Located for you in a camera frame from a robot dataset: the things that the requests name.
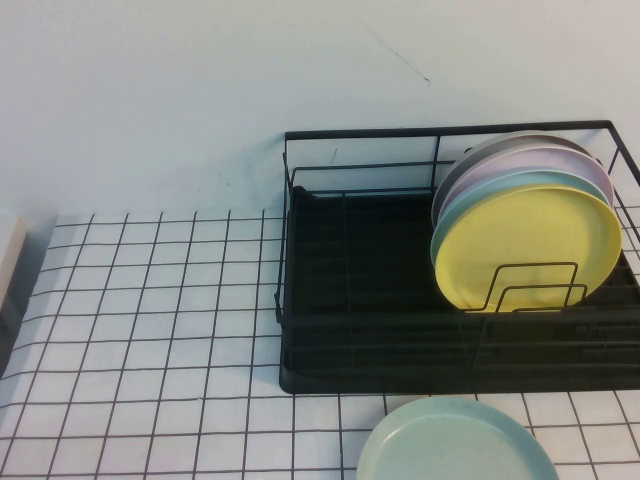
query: black drip tray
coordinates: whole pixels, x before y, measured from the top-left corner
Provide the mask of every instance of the black drip tray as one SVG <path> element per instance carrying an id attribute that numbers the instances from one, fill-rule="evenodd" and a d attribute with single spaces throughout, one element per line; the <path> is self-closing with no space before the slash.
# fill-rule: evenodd
<path id="1" fill-rule="evenodd" d="M 435 282 L 431 200 L 292 190 L 280 317 L 285 391 L 640 388 L 640 290 L 624 256 L 583 304 L 464 313 Z"/>

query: stack of plates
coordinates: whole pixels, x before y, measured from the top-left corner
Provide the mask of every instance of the stack of plates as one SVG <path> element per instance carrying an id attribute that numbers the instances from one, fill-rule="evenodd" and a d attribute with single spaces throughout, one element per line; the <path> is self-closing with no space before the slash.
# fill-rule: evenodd
<path id="1" fill-rule="evenodd" d="M 517 132 L 474 147 L 433 199 L 431 261 L 442 293 L 482 311 L 578 302 L 620 255 L 613 195 L 602 166 L 565 138 Z M 523 263 L 539 265 L 499 268 Z M 568 263 L 578 265 L 575 278 Z"/>

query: countertop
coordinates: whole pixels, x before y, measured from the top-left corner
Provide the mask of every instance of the countertop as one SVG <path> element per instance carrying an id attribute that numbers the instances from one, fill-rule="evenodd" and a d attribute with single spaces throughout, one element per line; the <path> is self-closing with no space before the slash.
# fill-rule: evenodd
<path id="1" fill-rule="evenodd" d="M 355 479 L 416 398 L 278 386 L 277 212 L 61 217 L 0 381 L 2 477 Z M 468 395 L 560 478 L 640 478 L 640 391 Z"/>

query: gray plate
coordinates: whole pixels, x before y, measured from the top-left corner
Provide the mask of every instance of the gray plate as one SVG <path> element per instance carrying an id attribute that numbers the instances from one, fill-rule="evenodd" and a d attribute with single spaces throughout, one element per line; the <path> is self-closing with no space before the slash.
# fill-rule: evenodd
<path id="1" fill-rule="evenodd" d="M 588 151 L 577 143 L 567 140 L 559 135 L 547 132 L 529 130 L 524 132 L 506 133 L 504 135 L 491 138 L 486 142 L 482 142 L 473 147 L 460 160 L 457 160 L 453 165 L 451 165 L 449 172 L 442 180 L 442 183 L 436 190 L 436 194 L 433 197 L 433 205 L 431 207 L 431 221 L 433 222 L 433 225 L 435 226 L 437 223 L 440 209 L 442 208 L 442 204 L 444 203 L 444 199 L 447 196 L 449 189 L 464 172 L 482 159 L 490 155 L 494 155 L 506 148 L 520 147 L 530 145 L 532 143 L 554 143 L 556 145 L 573 148 L 591 156 Z"/>

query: yellow plate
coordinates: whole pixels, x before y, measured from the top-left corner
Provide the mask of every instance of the yellow plate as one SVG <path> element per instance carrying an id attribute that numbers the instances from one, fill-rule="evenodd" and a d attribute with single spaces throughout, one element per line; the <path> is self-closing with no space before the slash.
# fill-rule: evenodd
<path id="1" fill-rule="evenodd" d="M 496 269 L 504 264 L 575 262 L 574 284 L 593 292 L 611 273 L 622 244 L 620 225 L 601 200 L 571 187 L 516 187 L 478 202 L 451 227 L 436 258 L 442 293 L 456 307 L 484 306 Z M 509 286 L 568 284 L 574 267 L 503 268 L 485 311 L 494 312 Z M 560 307 L 582 298 L 579 287 L 507 289 L 501 312 Z"/>

